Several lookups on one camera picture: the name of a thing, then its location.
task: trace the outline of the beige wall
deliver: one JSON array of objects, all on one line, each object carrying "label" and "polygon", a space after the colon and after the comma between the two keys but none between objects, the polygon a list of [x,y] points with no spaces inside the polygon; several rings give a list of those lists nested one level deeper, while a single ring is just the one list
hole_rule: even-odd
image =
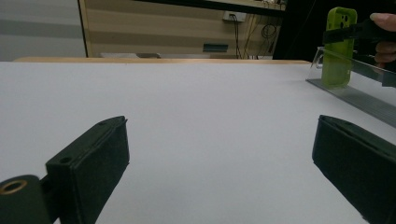
[{"label": "beige wall", "polygon": [[[91,57],[100,53],[207,54],[203,52],[204,43],[229,45],[226,53],[215,53],[216,57],[235,55],[234,25],[222,19],[224,11],[132,0],[80,3],[86,8],[83,18]],[[239,23],[242,53],[248,31],[256,26],[254,21],[260,24],[251,35],[247,52],[257,55],[262,49],[263,55],[272,40],[265,41],[262,27],[267,22],[280,24],[280,20],[247,15],[246,21]]]}]

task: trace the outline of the hand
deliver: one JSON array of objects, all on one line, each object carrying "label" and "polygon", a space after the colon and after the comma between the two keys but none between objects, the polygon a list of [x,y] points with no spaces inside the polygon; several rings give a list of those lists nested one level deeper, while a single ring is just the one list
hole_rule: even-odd
[{"label": "hand", "polygon": [[[396,15],[388,13],[373,13],[370,19],[384,30],[396,32]],[[379,67],[384,67],[384,63],[390,63],[396,60],[396,43],[382,41],[376,45],[377,54],[375,61],[379,63]]]}]

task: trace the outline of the smartphone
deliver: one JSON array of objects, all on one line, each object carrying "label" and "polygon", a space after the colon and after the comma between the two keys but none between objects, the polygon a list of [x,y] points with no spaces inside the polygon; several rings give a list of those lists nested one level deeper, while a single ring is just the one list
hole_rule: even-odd
[{"label": "smartphone", "polygon": [[[356,24],[357,20],[358,13],[355,9],[335,7],[329,11],[327,16],[326,30],[347,28],[352,24]],[[351,59],[353,56],[353,45],[353,39],[325,44],[321,77],[324,87],[329,89],[345,87],[350,80],[350,71],[352,68],[352,61],[331,55],[326,50]]]}]

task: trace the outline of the white table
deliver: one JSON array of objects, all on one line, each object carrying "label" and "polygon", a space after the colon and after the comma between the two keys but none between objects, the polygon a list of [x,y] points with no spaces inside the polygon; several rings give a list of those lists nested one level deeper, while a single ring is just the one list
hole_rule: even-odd
[{"label": "white table", "polygon": [[0,63],[0,180],[124,115],[131,164],[97,223],[365,223],[311,159],[318,116],[396,130],[305,82],[309,64]]}]

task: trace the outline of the brass screw hole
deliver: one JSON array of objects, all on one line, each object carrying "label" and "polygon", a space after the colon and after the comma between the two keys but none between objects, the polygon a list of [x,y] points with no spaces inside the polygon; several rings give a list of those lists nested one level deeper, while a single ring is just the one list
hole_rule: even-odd
[{"label": "brass screw hole", "polygon": [[0,187],[0,195],[15,193],[27,185],[26,180],[14,180]]}]

